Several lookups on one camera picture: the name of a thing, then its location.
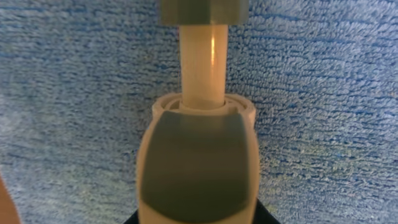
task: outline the gray panel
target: gray panel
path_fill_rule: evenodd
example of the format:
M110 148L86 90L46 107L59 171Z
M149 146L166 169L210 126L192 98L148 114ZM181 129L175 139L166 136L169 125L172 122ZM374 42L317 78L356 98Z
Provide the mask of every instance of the gray panel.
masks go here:
M160 22L165 25L242 24L248 0L161 0Z
M141 197L173 220L215 222L247 205L248 165L241 115L165 112L150 140Z

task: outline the white cylinder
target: white cylinder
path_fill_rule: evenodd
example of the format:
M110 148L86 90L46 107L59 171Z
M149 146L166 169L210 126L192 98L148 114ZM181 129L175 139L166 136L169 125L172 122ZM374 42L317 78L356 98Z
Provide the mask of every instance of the white cylinder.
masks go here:
M182 103L212 110L224 105L228 25L180 26Z

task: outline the blue carpet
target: blue carpet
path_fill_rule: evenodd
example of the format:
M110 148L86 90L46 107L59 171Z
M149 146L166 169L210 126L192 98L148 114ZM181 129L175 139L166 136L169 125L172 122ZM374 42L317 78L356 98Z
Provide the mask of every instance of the blue carpet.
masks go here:
M179 91L156 0L0 1L0 169L24 223L122 223L150 106ZM251 1L227 91L258 108L282 223L397 223L398 2Z

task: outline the gray cap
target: gray cap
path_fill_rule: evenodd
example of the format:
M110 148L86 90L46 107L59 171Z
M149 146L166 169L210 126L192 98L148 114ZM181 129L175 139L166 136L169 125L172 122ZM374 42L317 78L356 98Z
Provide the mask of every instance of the gray cap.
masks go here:
M163 25L237 25L248 14L249 0L160 0Z

